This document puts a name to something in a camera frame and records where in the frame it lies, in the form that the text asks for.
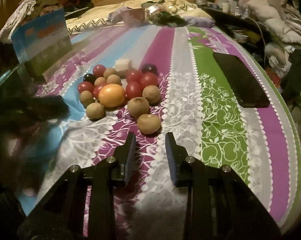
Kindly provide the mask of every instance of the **smartphone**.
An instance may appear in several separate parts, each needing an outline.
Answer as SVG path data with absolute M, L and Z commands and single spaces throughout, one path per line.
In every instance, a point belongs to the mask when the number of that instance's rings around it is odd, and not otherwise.
M 239 57 L 218 52 L 214 52 L 213 57 L 242 107 L 269 106 L 270 102 L 263 88 Z

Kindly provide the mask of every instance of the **metal bolt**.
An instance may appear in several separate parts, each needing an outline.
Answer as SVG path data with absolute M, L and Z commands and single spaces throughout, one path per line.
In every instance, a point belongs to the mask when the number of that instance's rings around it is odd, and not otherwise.
M 192 157 L 192 156 L 187 156 L 187 157 L 185 158 L 185 161 L 186 161 L 187 163 L 189 163 L 189 164 L 192 164 L 192 163 L 195 161 L 195 158 Z
M 224 172 L 230 172 L 230 171 L 231 171 L 231 167 L 228 166 L 228 165 L 223 165 L 223 166 L 221 167 L 221 169 L 222 169 Z
M 106 161 L 107 161 L 108 163 L 114 163 L 114 162 L 116 161 L 116 158 L 115 158 L 114 156 L 110 156 L 110 157 L 107 157 L 107 158 L 106 158 Z
M 78 165 L 76 165 L 76 164 L 74 164 L 74 165 L 72 165 L 71 167 L 70 167 L 70 171 L 71 172 L 77 172 L 78 170 L 79 170 L 79 166 Z

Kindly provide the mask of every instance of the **box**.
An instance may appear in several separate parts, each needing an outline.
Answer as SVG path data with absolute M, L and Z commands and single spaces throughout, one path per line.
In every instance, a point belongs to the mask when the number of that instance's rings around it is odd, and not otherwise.
M 36 81 L 54 62 L 72 49 L 64 10 L 37 17 L 20 26 L 12 35 L 16 56 Z

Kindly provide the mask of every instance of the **red cherry tomato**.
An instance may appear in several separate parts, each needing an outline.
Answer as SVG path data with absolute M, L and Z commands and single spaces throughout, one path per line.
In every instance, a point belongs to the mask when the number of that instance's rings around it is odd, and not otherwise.
M 107 83 L 101 83 L 101 84 L 98 84 L 98 85 L 94 88 L 94 90 L 92 91 L 93 97 L 95 97 L 96 99 L 98 99 L 98 94 L 99 94 L 100 90 L 101 90 L 104 86 L 106 86 L 106 85 L 107 85 Z
M 158 86 L 158 77 L 151 72 L 147 72 L 141 77 L 139 83 L 141 84 L 142 89 L 150 85 Z
M 83 82 L 79 83 L 78 87 L 77 87 L 78 93 L 81 93 L 86 90 L 89 92 L 92 92 L 93 89 L 94 89 L 94 85 L 88 81 L 83 81 Z
M 127 99 L 141 97 L 143 95 L 142 86 L 136 81 L 129 82 L 126 86 Z
M 143 76 L 143 73 L 138 69 L 130 69 L 126 71 L 126 81 L 127 83 L 136 81 L 138 82 Z
M 104 75 L 104 71 L 106 70 L 105 66 L 103 66 L 102 64 L 97 64 L 94 68 L 93 68 L 93 75 L 95 77 L 103 77 Z

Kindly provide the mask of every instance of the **cherry tomato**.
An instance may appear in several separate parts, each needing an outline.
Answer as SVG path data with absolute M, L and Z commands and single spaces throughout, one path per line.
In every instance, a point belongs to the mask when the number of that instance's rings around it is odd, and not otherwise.
M 105 66 L 102 64 L 97 64 L 94 68 L 93 68 L 93 75 L 95 77 L 103 77 L 104 75 L 104 71 L 106 70 Z
M 142 89 L 150 85 L 158 86 L 158 77 L 151 72 L 146 72 L 139 80 L 139 83 L 142 85 Z
M 156 76 L 158 76 L 158 70 L 157 67 L 154 64 L 146 63 L 142 66 L 142 72 L 147 73 L 147 72 L 152 72 Z
M 129 69 L 126 72 L 127 83 L 132 81 L 139 81 L 143 74 L 138 69 Z
M 88 81 L 83 81 L 83 82 L 79 83 L 78 87 L 77 87 L 78 93 L 81 93 L 86 90 L 89 92 L 92 92 L 93 89 L 94 89 L 94 85 Z
M 101 84 L 98 84 L 98 85 L 94 88 L 94 90 L 92 91 L 93 97 L 95 97 L 96 99 L 98 99 L 98 94 L 99 94 L 100 90 L 101 90 L 104 86 L 106 86 L 106 85 L 107 85 L 107 83 L 101 83 Z
M 142 97 L 143 90 L 140 83 L 136 81 L 129 82 L 126 86 L 126 95 L 128 100 L 136 97 Z

